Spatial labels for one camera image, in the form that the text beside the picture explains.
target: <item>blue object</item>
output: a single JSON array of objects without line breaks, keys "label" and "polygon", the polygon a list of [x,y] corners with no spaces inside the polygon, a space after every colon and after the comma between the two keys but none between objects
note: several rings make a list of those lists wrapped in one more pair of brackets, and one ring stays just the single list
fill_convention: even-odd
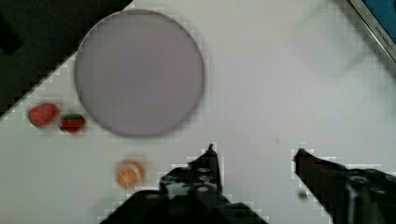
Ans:
[{"label": "blue object", "polygon": [[363,3],[396,43],[396,0],[363,0]]}]

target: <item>round plate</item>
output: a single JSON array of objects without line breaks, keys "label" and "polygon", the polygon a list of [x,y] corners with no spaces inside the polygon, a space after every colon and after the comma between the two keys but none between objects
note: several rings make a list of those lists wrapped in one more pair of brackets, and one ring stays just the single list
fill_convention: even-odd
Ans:
[{"label": "round plate", "polygon": [[113,133],[167,133],[194,111],[204,83],[204,60],[191,35],[155,11],[134,9],[105,18],[78,50],[78,98]]}]

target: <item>metal frame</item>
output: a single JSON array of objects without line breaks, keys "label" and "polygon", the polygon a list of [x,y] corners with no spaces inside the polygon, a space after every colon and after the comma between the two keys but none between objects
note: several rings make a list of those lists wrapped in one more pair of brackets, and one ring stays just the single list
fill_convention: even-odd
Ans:
[{"label": "metal frame", "polygon": [[370,9],[361,0],[335,0],[340,7],[351,14],[352,21],[373,41],[371,47],[384,63],[396,74],[396,44],[382,28]]}]

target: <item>pink object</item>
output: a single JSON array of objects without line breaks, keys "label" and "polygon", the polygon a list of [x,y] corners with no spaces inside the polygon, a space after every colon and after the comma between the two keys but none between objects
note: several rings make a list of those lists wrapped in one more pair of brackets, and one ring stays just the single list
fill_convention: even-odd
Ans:
[{"label": "pink object", "polygon": [[37,128],[44,128],[51,124],[59,115],[59,108],[55,104],[44,103],[31,108],[28,118]]}]

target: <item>strawberry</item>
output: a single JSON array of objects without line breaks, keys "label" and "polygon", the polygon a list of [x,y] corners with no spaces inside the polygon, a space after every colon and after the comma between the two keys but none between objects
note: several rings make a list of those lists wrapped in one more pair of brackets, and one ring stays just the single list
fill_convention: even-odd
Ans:
[{"label": "strawberry", "polygon": [[62,117],[61,130],[68,133],[77,133],[85,126],[85,119],[80,114],[68,114]]},{"label": "strawberry", "polygon": [[31,108],[28,118],[37,128],[45,128],[59,115],[59,108],[55,104],[44,103]]}]

